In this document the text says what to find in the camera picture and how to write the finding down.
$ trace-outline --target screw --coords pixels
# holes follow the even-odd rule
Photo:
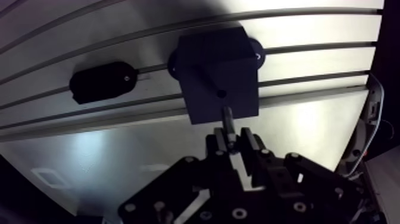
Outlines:
[[[236,208],[232,211],[232,216],[235,219],[245,219],[247,217],[247,211],[242,208]]]
[[[343,196],[343,189],[342,188],[335,188],[335,192],[339,196],[339,199],[341,199],[342,196]]]
[[[165,203],[163,201],[157,201],[154,203],[154,209],[156,211],[161,211],[165,207]]]
[[[364,193],[364,190],[363,190],[362,188],[356,188],[356,190],[357,190],[360,194],[363,194],[363,193]]]
[[[127,212],[133,212],[136,209],[136,206],[134,204],[126,204],[125,205],[125,210]]]
[[[210,220],[213,217],[213,214],[209,211],[203,211],[200,213],[200,219],[207,221]]]
[[[305,213],[305,211],[307,210],[307,206],[303,202],[299,201],[293,204],[293,209],[297,212]]]
[[[191,163],[191,162],[194,161],[193,157],[186,157],[185,160],[186,160],[188,163]]]
[[[270,153],[270,150],[268,150],[268,149],[263,149],[263,150],[261,150],[261,153],[263,153],[263,154],[268,154],[268,153]]]

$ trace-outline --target screw hole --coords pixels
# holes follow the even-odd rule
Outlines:
[[[360,150],[353,150],[353,155],[356,157],[359,157],[361,155],[361,151]]]
[[[223,98],[225,98],[226,97],[226,91],[225,90],[218,90],[217,91],[217,97],[218,98],[221,98],[221,99],[223,99]]]

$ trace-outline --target metal plate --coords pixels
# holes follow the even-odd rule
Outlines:
[[[93,51],[91,44],[97,43],[98,45],[100,40],[109,39],[112,33],[118,33],[118,36],[128,33],[128,29],[134,27],[128,21],[135,20],[132,18],[131,20],[124,21],[124,23],[120,21],[120,26],[123,28],[115,31],[115,27],[110,27],[109,29],[113,30],[113,32],[105,29],[100,24],[98,25],[99,30],[94,30],[97,27],[91,23],[94,23],[94,21],[100,23],[102,20],[94,17],[91,20],[71,21],[68,24],[42,34],[40,38],[34,38],[0,55],[0,67],[4,68],[2,69],[0,78],[4,79],[8,76],[13,76],[20,71],[24,71],[24,69],[40,63],[47,63],[55,57],[65,57],[68,59],[69,52],[74,50],[79,50],[79,54],[91,52]],[[241,20],[239,23],[245,28],[250,37],[257,39],[263,47],[271,48],[314,43],[372,42],[377,40],[380,21],[380,15],[294,15]],[[135,58],[135,63],[132,66],[137,68],[166,63],[167,57],[176,47],[177,38],[181,34],[185,32],[198,32],[206,28],[211,29],[211,27],[216,29],[221,26],[233,26],[235,24],[237,22],[218,23],[210,27],[202,27],[201,29],[189,29],[190,23],[188,23],[187,30],[174,32],[173,36],[164,34],[156,35],[152,39],[137,39],[136,44],[141,46],[142,50],[138,51],[138,47],[129,45],[125,46],[124,53]],[[92,56],[92,54],[89,53],[86,55],[85,59],[89,61],[95,60],[97,63],[102,60],[100,55]]]

